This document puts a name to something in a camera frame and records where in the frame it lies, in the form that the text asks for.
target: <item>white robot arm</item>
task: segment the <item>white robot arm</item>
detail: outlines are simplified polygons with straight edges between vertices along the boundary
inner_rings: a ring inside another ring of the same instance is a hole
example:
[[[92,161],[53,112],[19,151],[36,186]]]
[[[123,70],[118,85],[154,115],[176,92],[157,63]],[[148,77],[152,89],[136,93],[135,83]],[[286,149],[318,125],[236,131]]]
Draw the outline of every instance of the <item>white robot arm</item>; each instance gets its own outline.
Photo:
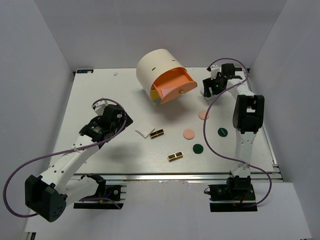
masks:
[[[239,163],[231,169],[231,177],[227,179],[226,187],[216,188],[216,200],[240,199],[248,191],[252,190],[251,173],[249,164],[257,132],[263,125],[265,98],[255,95],[246,84],[240,84],[243,80],[236,75],[236,71],[242,71],[234,67],[232,63],[223,64],[220,67],[210,68],[211,76],[204,79],[204,91],[202,95],[211,100],[222,91],[229,89],[236,100],[232,123],[236,133],[236,146],[234,157],[245,163]]]
[[[80,130],[72,146],[74,151],[64,154],[38,177],[31,175],[25,181],[26,206],[49,222],[58,219],[66,206],[84,197],[105,197],[106,180],[97,174],[84,175],[72,183],[69,180],[108,139],[133,123],[118,105],[100,101],[92,107],[98,116]]]

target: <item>yellow object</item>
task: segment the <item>yellow object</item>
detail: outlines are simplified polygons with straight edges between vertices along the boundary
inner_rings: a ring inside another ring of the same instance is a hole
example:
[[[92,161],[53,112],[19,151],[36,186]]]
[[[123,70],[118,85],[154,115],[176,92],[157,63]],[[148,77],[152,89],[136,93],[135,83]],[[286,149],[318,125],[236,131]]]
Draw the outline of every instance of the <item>yellow object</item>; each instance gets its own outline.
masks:
[[[159,137],[159,136],[161,136],[163,134],[165,134],[165,131],[163,129],[159,129],[157,131],[151,132],[150,133],[150,137],[151,137],[151,139],[154,139],[154,138]]]
[[[172,153],[168,156],[169,162],[173,161],[173,160],[177,160],[180,159],[184,156],[182,151],[178,151],[176,153]]]
[[[150,98],[151,98],[151,100],[156,100],[159,98],[159,94],[156,89],[150,90]]]

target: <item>wire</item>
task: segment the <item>wire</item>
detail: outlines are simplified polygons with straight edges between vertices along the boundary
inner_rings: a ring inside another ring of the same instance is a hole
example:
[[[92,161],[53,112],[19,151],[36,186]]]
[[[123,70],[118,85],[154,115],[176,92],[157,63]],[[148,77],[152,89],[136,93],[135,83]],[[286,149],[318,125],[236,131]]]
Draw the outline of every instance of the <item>wire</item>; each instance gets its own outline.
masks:
[[[245,200],[245,195],[243,194],[242,200],[239,202],[239,205],[242,204]]]
[[[105,200],[112,202],[118,209],[121,209],[121,207],[113,200],[107,197],[84,197],[81,198],[80,201],[98,201],[98,200]]]
[[[208,186],[208,187],[203,191],[203,193],[209,195],[210,191],[206,191],[206,190],[209,189],[209,188],[210,188],[210,186]]]
[[[109,197],[110,195],[111,195],[111,192],[110,192],[109,194],[105,195],[104,198],[107,198],[107,197]],[[96,207],[98,207],[99,204],[100,204],[100,201],[97,202],[97,204],[94,206],[93,209],[96,209]]]
[[[124,112],[125,109],[119,104],[117,103],[116,101],[112,100],[112,99],[109,99],[109,98],[101,98],[99,100],[96,100],[92,105],[95,105],[96,103],[100,102],[100,101],[109,101],[109,102],[112,102],[116,105],[118,105],[119,107],[122,108],[122,110]],[[50,157],[53,157],[53,156],[57,156],[57,155],[61,155],[61,154],[69,154],[69,153],[73,153],[75,150],[83,150],[83,149],[87,149],[87,148],[91,148],[91,147],[95,147],[95,146],[99,146],[99,145],[102,145],[102,144],[105,144],[107,142],[109,142],[111,139],[115,138],[119,133],[122,132],[122,130],[125,128],[126,126],[126,123],[127,123],[127,119],[124,120],[121,128],[115,133],[115,135],[109,137],[108,139],[105,139],[103,141],[100,141],[100,142],[95,142],[93,144],[89,144],[89,145],[86,145],[86,146],[82,146],[82,147],[78,147],[76,149],[68,149],[68,150],[64,150],[64,151],[59,151],[59,152],[54,152],[54,153],[50,153],[50,154],[47,154],[47,155],[43,155],[43,156],[39,156],[39,157],[36,157],[32,160],[29,160],[27,162],[25,162],[24,164],[20,165],[19,167],[17,167],[16,170],[14,170],[10,176],[8,177],[8,179],[6,180],[5,184],[4,184],[4,187],[3,187],[3,193],[2,193],[2,196],[3,196],[3,202],[4,202],[4,205],[6,207],[6,209],[14,216],[16,217],[19,217],[19,218],[30,218],[30,217],[34,217],[34,216],[37,216],[38,214],[37,213],[33,213],[33,214],[27,214],[27,215],[24,215],[24,214],[20,214],[20,213],[17,213],[15,212],[10,206],[9,206],[9,203],[8,203],[8,199],[7,199],[7,190],[8,190],[8,185],[11,181],[11,179],[14,177],[14,175],[22,168],[24,168],[25,166],[33,163],[33,162],[36,162],[38,160],[42,160],[42,159],[46,159],[46,158],[50,158]]]
[[[266,200],[266,198],[269,196],[269,194],[270,194],[270,192],[271,192],[271,188],[272,188],[272,180],[271,180],[270,175],[269,175],[265,170],[263,170],[263,169],[260,168],[260,167],[257,167],[257,166],[248,164],[248,163],[246,163],[245,161],[242,161],[242,160],[240,160],[240,159],[236,159],[236,158],[233,158],[233,157],[228,157],[228,156],[221,155],[220,153],[216,152],[216,151],[210,146],[210,144],[209,144],[209,142],[208,142],[208,140],[207,140],[206,124],[207,124],[207,117],[208,117],[208,114],[209,114],[209,111],[210,111],[211,107],[215,104],[215,102],[218,100],[218,98],[219,98],[222,94],[224,94],[225,92],[229,91],[230,89],[233,89],[233,88],[235,88],[235,87],[243,84],[243,83],[246,82],[246,81],[248,80],[248,78],[249,78],[249,73],[248,73],[247,68],[242,64],[242,62],[240,62],[240,61],[238,61],[238,60],[236,60],[236,59],[234,59],[234,58],[229,58],[229,57],[219,58],[219,59],[213,61],[213,62],[209,65],[209,67],[208,67],[207,69],[210,69],[210,67],[211,67],[213,64],[215,64],[216,62],[218,62],[218,61],[220,61],[220,60],[232,60],[232,61],[235,61],[235,62],[239,63],[239,64],[242,66],[243,70],[245,71],[245,73],[244,73],[245,79],[244,79],[243,81],[241,81],[241,82],[239,82],[239,83],[237,83],[237,84],[235,84],[235,85],[233,85],[233,86],[231,86],[231,87],[228,87],[227,89],[223,90],[221,93],[219,93],[219,94],[217,95],[217,97],[216,97],[216,98],[212,101],[212,103],[209,105],[209,107],[208,107],[208,109],[207,109],[207,111],[206,111],[206,113],[205,113],[204,122],[203,122],[203,137],[204,137],[204,141],[205,141],[206,145],[208,146],[208,148],[209,148],[215,155],[217,155],[217,156],[219,156],[219,157],[221,157],[221,158],[227,159],[227,160],[231,160],[231,161],[234,161],[234,162],[246,164],[246,165],[248,165],[249,167],[254,168],[254,169],[257,169],[257,170],[263,172],[264,174],[266,174],[266,176],[267,176],[268,179],[269,179],[269,189],[268,189],[266,195],[265,195],[260,201],[254,203],[254,204],[246,205],[246,207],[254,207],[254,206],[257,206],[258,204],[262,203],[262,202],[263,202],[264,200]]]

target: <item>gray wall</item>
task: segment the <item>gray wall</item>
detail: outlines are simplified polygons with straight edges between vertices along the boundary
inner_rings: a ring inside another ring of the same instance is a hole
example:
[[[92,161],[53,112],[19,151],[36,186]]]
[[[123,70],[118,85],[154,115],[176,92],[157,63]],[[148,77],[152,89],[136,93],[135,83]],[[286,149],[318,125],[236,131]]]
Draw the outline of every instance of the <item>gray wall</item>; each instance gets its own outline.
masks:
[[[72,72],[33,0],[0,1],[0,190],[19,165],[52,152]],[[22,169],[9,185],[11,207],[27,214],[24,184],[47,160]],[[1,239],[20,239],[25,219],[0,203]]]
[[[135,68],[168,49],[185,67],[256,59],[287,0],[35,0],[72,70]]]
[[[288,0],[251,69],[286,181],[320,239],[320,2]]]

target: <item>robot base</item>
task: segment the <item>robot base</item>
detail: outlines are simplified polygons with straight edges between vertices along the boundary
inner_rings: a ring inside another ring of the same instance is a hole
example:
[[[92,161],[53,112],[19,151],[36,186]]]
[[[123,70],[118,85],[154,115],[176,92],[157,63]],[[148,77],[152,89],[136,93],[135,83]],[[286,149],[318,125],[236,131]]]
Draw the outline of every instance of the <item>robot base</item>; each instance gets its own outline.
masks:
[[[120,203],[121,201],[121,192],[122,192],[122,186],[121,185],[105,185],[105,194],[106,197],[109,199],[115,201],[118,206],[122,209],[123,203]],[[106,202],[103,201],[77,201],[73,204],[74,209],[115,209],[118,210],[118,208],[110,201]]]
[[[209,186],[210,212],[257,212],[256,195],[252,185],[247,192],[236,197],[227,190],[227,184],[213,184]]]

